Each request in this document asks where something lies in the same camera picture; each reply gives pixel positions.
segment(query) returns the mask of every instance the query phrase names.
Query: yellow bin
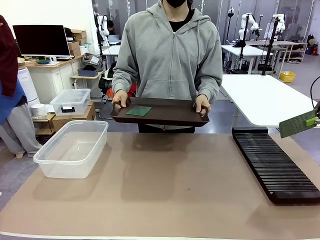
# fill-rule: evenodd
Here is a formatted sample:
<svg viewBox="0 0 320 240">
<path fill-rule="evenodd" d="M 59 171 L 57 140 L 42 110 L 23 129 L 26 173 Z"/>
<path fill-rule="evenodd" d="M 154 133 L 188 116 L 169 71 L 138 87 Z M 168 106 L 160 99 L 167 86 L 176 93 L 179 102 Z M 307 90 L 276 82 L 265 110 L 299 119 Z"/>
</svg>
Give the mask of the yellow bin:
<svg viewBox="0 0 320 240">
<path fill-rule="evenodd" d="M 292 83 L 296 77 L 296 74 L 292 71 L 282 71 L 280 73 L 280 80 L 284 81 L 285 83 Z"/>
</svg>

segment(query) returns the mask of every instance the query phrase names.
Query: black face mask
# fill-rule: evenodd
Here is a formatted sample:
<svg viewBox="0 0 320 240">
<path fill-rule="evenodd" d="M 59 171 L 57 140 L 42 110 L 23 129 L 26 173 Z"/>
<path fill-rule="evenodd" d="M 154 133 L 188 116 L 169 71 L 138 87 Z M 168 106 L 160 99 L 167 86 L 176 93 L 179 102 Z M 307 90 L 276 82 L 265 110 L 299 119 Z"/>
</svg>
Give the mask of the black face mask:
<svg viewBox="0 0 320 240">
<path fill-rule="evenodd" d="M 168 4 L 170 4 L 173 8 L 178 8 L 185 3 L 186 0 L 166 0 Z"/>
</svg>

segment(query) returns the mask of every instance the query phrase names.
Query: person's right hand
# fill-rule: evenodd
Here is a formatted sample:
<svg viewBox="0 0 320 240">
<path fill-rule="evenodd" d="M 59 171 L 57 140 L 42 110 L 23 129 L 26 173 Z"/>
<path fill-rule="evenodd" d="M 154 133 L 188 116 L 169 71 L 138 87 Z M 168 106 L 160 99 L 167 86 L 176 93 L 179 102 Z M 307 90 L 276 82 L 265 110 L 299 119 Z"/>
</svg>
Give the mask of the person's right hand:
<svg viewBox="0 0 320 240">
<path fill-rule="evenodd" d="M 128 98 L 128 94 L 123 91 L 123 90 L 119 90 L 115 93 L 113 99 L 112 99 L 112 103 L 114 102 L 121 102 L 121 107 L 125 108 L 126 107 L 126 101 Z"/>
</svg>

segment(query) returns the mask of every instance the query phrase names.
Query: sleeve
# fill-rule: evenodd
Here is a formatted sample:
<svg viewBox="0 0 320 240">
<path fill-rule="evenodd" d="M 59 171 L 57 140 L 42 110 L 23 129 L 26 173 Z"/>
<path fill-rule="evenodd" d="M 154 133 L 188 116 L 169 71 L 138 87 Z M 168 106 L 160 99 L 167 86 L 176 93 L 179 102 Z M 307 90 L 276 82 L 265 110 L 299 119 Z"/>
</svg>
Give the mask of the sleeve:
<svg viewBox="0 0 320 240">
<path fill-rule="evenodd" d="M 215 43 L 207 48 L 195 77 L 200 82 L 198 96 L 206 95 L 211 104 L 217 100 L 223 75 L 221 43 L 219 34 L 217 36 L 214 38 Z"/>
<path fill-rule="evenodd" d="M 18 77 L 17 46 L 5 19 L 0 16 L 0 82 L 2 95 L 12 97 Z"/>
<path fill-rule="evenodd" d="M 136 58 L 136 44 L 130 36 L 129 21 L 124 27 L 118 60 L 114 68 L 112 90 L 129 92 L 131 86 L 139 78 L 139 69 Z"/>
</svg>

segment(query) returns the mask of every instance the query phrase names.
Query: white box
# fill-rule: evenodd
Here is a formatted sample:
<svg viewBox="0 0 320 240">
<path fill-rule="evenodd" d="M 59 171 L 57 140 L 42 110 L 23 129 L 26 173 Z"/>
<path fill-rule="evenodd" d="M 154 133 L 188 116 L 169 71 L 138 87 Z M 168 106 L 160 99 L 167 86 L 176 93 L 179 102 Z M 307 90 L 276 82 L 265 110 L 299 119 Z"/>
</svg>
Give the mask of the white box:
<svg viewBox="0 0 320 240">
<path fill-rule="evenodd" d="M 89 45 L 88 44 L 80 45 L 79 48 L 80 48 L 81 55 L 84 55 L 85 53 L 89 53 Z"/>
<path fill-rule="evenodd" d="M 34 155 L 44 175 L 84 179 L 95 166 L 107 142 L 106 121 L 70 121 Z"/>
<path fill-rule="evenodd" d="M 90 103 L 90 89 L 65 89 L 50 104 L 55 115 L 83 115 Z"/>
</svg>

